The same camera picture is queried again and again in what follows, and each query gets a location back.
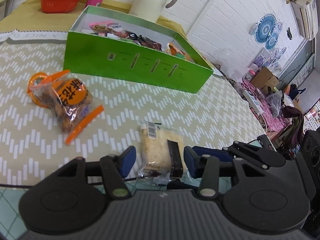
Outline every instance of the patterned tablecloth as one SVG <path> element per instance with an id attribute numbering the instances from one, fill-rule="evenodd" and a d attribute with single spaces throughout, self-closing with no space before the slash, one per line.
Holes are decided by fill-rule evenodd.
<path id="1" fill-rule="evenodd" d="M 97 161 L 134 145 L 139 119 L 165 123 L 185 145 L 209 148 L 249 142 L 264 133 L 232 86 L 211 77 L 197 94 L 97 76 L 76 75 L 105 111 L 70 146 L 50 110 L 26 94 L 31 75 L 62 69 L 64 41 L 6 41 L 0 46 L 0 184 L 34 185 L 76 156 Z M 138 154 L 129 176 L 141 165 Z"/>

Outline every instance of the air conditioner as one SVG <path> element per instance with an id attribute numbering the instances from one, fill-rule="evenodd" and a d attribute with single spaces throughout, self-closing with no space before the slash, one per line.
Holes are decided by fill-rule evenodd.
<path id="1" fill-rule="evenodd" d="M 300 35 L 311 41 L 318 32 L 318 13 L 316 0 L 295 0 L 291 2 Z"/>

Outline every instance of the white brick wallpaper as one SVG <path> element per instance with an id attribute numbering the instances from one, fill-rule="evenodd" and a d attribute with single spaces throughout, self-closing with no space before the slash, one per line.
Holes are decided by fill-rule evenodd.
<path id="1" fill-rule="evenodd" d="M 17 7 L 25 0 L 15 0 Z M 133 0 L 119 0 L 131 3 Z M 215 0 L 201 20 L 189 40 L 212 61 L 225 61 L 228 58 L 234 67 L 249 66 L 259 54 L 262 45 L 257 44 L 248 31 L 266 13 L 275 13 L 283 22 L 283 31 L 277 46 L 287 46 L 288 50 L 281 64 L 294 53 L 302 41 L 299 35 L 291 5 L 286 0 Z M 179 0 L 163 16 L 180 23 L 188 30 L 207 0 Z M 290 41 L 286 29 L 290 27 L 293 36 Z"/>

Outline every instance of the pink cloth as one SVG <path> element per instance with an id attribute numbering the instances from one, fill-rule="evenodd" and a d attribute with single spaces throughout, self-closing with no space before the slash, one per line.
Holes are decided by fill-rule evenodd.
<path id="1" fill-rule="evenodd" d="M 243 80 L 243 83 L 241 85 L 244 89 L 249 90 L 252 94 L 256 89 L 254 87 L 254 85 L 252 85 L 247 80 Z M 266 120 L 268 132 L 273 132 L 273 131 L 278 132 L 278 131 L 281 131 L 283 128 L 286 128 L 289 125 L 289 124 L 287 124 L 288 120 L 286 118 L 283 118 L 283 117 L 273 118 L 272 117 L 272 113 L 269 108 L 270 105 L 267 103 L 266 100 L 259 99 L 259 101 L 263 105 L 262 109 L 263 109 L 264 113 L 262 115 L 263 115 L 264 119 Z M 263 118 L 258 116 L 257 113 L 252 109 L 252 107 L 250 107 L 250 109 L 253 112 L 253 114 L 255 115 L 255 117 L 259 120 L 259 122 L 261 124 L 263 124 L 264 123 Z"/>

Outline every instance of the speaker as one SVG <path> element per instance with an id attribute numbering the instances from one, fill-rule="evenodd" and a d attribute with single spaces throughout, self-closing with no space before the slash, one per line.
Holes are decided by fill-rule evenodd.
<path id="1" fill-rule="evenodd" d="M 320 133 L 308 130 L 301 144 L 301 153 L 316 187 L 316 196 L 311 203 L 320 207 Z"/>

